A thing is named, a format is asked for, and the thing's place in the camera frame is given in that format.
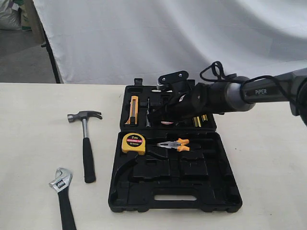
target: white table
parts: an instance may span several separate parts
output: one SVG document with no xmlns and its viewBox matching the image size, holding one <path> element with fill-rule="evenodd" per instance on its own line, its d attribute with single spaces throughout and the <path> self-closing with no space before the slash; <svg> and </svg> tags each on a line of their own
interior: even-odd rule
<svg viewBox="0 0 307 230">
<path fill-rule="evenodd" d="M 0 229 L 59 230 L 55 170 L 73 171 L 70 201 L 77 229 L 307 229 L 307 128 L 288 103 L 216 115 L 243 206 L 237 212 L 110 211 L 107 198 L 124 86 L 0 84 Z M 83 182 L 82 125 L 89 120 L 97 182 Z"/>
</svg>

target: black tool case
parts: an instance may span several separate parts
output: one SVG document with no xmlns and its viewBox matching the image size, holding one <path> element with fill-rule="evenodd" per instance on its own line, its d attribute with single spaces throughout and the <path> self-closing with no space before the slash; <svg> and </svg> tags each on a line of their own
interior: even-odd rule
<svg viewBox="0 0 307 230">
<path fill-rule="evenodd" d="M 139 98 L 137 125 L 125 124 L 131 96 Z M 212 114 L 207 114 L 207 121 L 201 121 L 201 127 L 195 127 L 192 119 L 146 127 L 148 98 L 153 110 L 170 97 L 171 92 L 143 86 L 140 79 L 126 87 L 108 198 L 111 210 L 145 212 L 151 208 L 197 208 L 205 212 L 237 212 L 242 206 L 241 196 L 220 136 L 215 132 Z M 122 139 L 127 133 L 144 136 L 144 156 L 134 151 L 122 152 Z M 178 138 L 189 139 L 198 149 L 178 152 L 155 145 Z M 189 195 L 195 200 L 158 200 L 157 195 Z"/>
</svg>

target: white backdrop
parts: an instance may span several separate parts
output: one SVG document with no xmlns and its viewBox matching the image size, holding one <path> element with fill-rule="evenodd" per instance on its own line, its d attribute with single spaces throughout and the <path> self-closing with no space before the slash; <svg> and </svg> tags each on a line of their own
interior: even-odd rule
<svg viewBox="0 0 307 230">
<path fill-rule="evenodd" d="M 219 60 L 256 77 L 307 67 L 306 0 L 34 0 L 66 83 L 156 84 Z"/>
</svg>

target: wrench handle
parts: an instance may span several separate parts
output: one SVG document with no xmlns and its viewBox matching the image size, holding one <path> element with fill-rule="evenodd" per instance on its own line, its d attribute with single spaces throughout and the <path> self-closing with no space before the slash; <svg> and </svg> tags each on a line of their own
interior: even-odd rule
<svg viewBox="0 0 307 230">
<path fill-rule="evenodd" d="M 84 181 L 92 183 L 96 180 L 94 158 L 89 138 L 83 138 L 83 167 L 84 167 Z"/>
<path fill-rule="evenodd" d="M 61 220 L 62 220 L 62 229 L 77 230 L 71 210 L 71 203 L 68 198 L 68 187 L 58 192 L 58 196 L 59 196 L 59 210 L 61 212 Z"/>
</svg>

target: gray floor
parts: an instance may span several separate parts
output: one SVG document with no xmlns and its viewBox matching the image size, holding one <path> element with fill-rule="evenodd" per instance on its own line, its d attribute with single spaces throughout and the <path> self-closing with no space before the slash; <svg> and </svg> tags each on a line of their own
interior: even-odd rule
<svg viewBox="0 0 307 230">
<path fill-rule="evenodd" d="M 0 30 L 0 82 L 55 83 L 46 48 L 32 32 Z"/>
</svg>

